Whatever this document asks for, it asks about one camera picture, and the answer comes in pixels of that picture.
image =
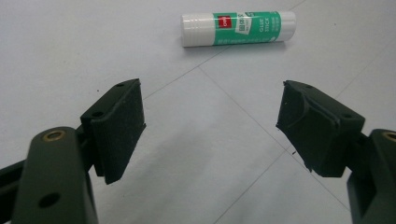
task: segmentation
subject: white tile floor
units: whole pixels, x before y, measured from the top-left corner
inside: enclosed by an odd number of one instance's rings
[[[183,49],[188,12],[292,9],[285,43]],[[351,223],[346,181],[310,174],[276,127],[282,81],[396,130],[396,1],[1,1],[0,168],[139,77],[147,129],[101,223]]]

